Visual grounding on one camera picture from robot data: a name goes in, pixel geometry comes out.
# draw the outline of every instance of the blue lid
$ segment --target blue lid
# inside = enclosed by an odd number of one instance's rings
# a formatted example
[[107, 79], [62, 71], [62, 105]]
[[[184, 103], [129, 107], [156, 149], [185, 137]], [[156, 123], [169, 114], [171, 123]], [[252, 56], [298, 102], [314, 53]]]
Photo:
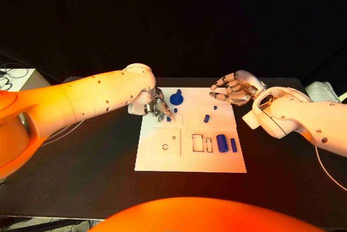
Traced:
[[176, 93], [173, 93], [169, 97], [169, 102], [173, 105], [179, 105], [184, 102], [184, 97], [181, 95], [181, 89], [178, 89]]

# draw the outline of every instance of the black curtain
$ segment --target black curtain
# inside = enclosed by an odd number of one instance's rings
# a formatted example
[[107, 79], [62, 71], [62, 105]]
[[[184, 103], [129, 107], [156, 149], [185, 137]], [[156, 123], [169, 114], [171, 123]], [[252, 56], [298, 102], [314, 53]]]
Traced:
[[0, 59], [56, 81], [134, 62], [158, 77], [344, 73], [341, 56], [327, 63], [347, 42], [346, 0], [0, 1]]

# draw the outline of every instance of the white board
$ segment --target white board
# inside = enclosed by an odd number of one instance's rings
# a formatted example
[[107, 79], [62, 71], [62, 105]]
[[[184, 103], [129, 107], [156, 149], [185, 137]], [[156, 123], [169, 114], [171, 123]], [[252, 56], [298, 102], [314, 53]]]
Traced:
[[[143, 117], [134, 170], [246, 173], [233, 106], [210, 97], [210, 88], [179, 88], [184, 102], [175, 106], [169, 98], [178, 88], [160, 89], [175, 118], [168, 122], [165, 117], [159, 122], [152, 114]], [[208, 123], [204, 123], [205, 114], [210, 115]], [[194, 134], [202, 135], [204, 152], [194, 152]], [[218, 134], [226, 135], [226, 153], [218, 151]], [[207, 152], [207, 138], [211, 139], [212, 153]], [[231, 149], [231, 138], [237, 152]]]

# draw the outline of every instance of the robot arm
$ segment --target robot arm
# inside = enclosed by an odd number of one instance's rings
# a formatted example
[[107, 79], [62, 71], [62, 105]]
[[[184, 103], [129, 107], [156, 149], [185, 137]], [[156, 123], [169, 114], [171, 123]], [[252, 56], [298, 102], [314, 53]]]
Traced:
[[214, 90], [227, 83], [227, 94], [210, 92], [218, 100], [237, 106], [254, 100], [243, 120], [252, 129], [259, 126], [275, 138], [296, 131], [317, 147], [347, 157], [344, 133], [347, 130], [347, 106], [335, 102], [312, 102], [292, 88], [272, 87], [249, 72], [240, 70], [224, 76], [211, 86]]
[[150, 68], [132, 64], [121, 71], [56, 86], [0, 91], [0, 178], [20, 168], [48, 137], [74, 123], [129, 104], [137, 107], [136, 111], [153, 104], [153, 112], [172, 116], [155, 85]]

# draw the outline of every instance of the black table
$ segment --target black table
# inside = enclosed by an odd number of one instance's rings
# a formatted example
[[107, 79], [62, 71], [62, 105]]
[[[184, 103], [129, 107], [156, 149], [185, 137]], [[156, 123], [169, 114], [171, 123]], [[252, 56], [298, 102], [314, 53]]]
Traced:
[[[156, 85], [208, 87], [215, 80], [158, 78]], [[304, 91], [296, 79], [263, 81]], [[250, 108], [234, 108], [247, 174], [134, 171], [142, 117], [124, 107], [88, 119], [36, 151], [0, 185], [0, 214], [104, 219], [143, 202], [198, 196], [257, 205], [324, 228], [347, 228], [347, 192], [325, 175], [314, 146], [295, 132], [275, 139], [262, 128], [252, 130], [241, 120]], [[321, 156], [347, 164], [330, 152]]]

